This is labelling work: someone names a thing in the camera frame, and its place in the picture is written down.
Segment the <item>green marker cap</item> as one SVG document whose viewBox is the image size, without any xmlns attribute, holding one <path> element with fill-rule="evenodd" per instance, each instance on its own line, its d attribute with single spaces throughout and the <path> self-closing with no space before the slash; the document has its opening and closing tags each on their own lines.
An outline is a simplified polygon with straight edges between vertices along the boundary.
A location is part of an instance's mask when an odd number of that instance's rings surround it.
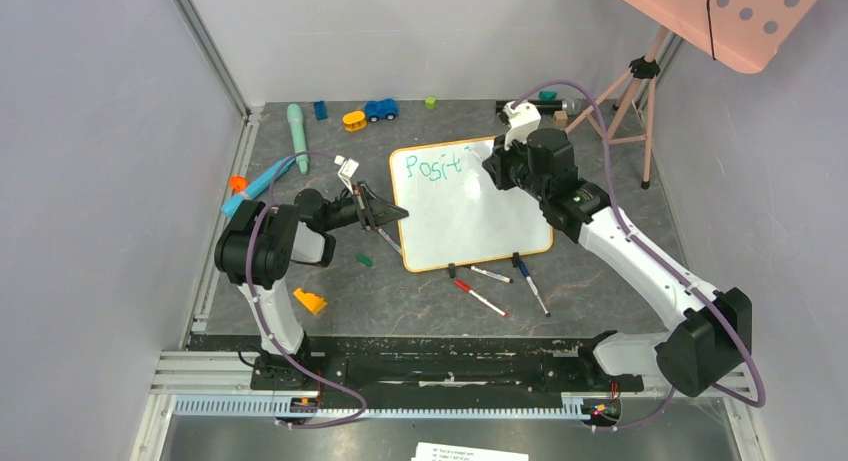
<svg viewBox="0 0 848 461">
<path fill-rule="evenodd" d="M 368 266 L 368 267 L 372 267 L 372 266 L 373 266 L 373 261 L 372 261 L 370 258 L 368 258 L 367 256 L 363 255 L 363 254 L 358 254 L 358 255 L 357 255 L 357 260 L 358 260 L 360 263 L 362 263 L 363 265 L 365 265 L 365 266 Z"/>
</svg>

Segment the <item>orange framed whiteboard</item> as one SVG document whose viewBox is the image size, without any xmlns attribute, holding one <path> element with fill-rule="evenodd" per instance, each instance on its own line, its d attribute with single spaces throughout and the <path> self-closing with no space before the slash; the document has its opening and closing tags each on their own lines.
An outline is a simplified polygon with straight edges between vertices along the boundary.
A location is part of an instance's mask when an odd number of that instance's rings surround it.
<svg viewBox="0 0 848 461">
<path fill-rule="evenodd" d="M 406 147 L 389 157 L 403 264 L 420 273 L 548 251 L 554 230 L 537 201 L 518 188 L 498 190 L 468 149 L 492 151 L 476 138 Z"/>
</svg>

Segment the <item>green whiteboard marker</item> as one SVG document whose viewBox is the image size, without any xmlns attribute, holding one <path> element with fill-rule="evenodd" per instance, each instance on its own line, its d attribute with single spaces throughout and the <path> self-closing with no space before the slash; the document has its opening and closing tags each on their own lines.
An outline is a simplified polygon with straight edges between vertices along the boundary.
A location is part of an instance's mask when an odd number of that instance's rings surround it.
<svg viewBox="0 0 848 461">
<path fill-rule="evenodd" d="M 469 153 L 470 153 L 470 154 L 471 154 L 471 155 L 472 155 L 475 159 L 477 159 L 480 163 L 484 163 L 484 162 L 488 159 L 488 157 L 490 156 L 490 154 L 491 154 L 491 152 L 490 152 L 490 151 L 482 152 L 482 151 L 478 151 L 478 150 L 476 150 L 476 149 L 472 149 L 472 148 L 469 148 L 469 149 L 468 149 L 468 152 L 469 152 Z"/>
</svg>

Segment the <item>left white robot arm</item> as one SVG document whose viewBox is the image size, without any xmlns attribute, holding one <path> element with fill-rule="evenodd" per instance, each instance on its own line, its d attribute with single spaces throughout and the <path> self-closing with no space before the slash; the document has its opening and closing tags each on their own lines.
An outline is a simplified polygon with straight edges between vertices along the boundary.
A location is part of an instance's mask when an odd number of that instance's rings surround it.
<svg viewBox="0 0 848 461">
<path fill-rule="evenodd" d="M 332 200 L 305 189 L 291 204 L 242 202 L 217 241 L 214 263 L 248 301 L 260 329 L 254 367 L 276 373 L 290 388 L 306 386 L 314 362 L 307 356 L 308 338 L 286 288 L 290 265 L 328 266 L 336 248 L 335 229 L 357 225 L 375 231 L 408 216 L 408 210 L 364 182 Z"/>
</svg>

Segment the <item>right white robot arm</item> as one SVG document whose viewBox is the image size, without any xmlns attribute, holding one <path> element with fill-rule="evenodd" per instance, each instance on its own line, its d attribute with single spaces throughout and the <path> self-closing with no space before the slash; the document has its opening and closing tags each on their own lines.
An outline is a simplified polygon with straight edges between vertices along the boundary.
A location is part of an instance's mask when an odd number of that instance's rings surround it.
<svg viewBox="0 0 848 461">
<path fill-rule="evenodd" d="M 577 363 L 585 386 L 602 389 L 623 375 L 661 376 L 679 393 L 697 397 L 750 359 L 749 297 L 738 288 L 719 290 L 648 239 L 603 188 L 579 176 L 564 132 L 540 128 L 524 142 L 500 135 L 482 166 L 497 189 L 521 189 L 535 199 L 552 228 L 611 267 L 665 327 L 593 338 Z"/>
</svg>

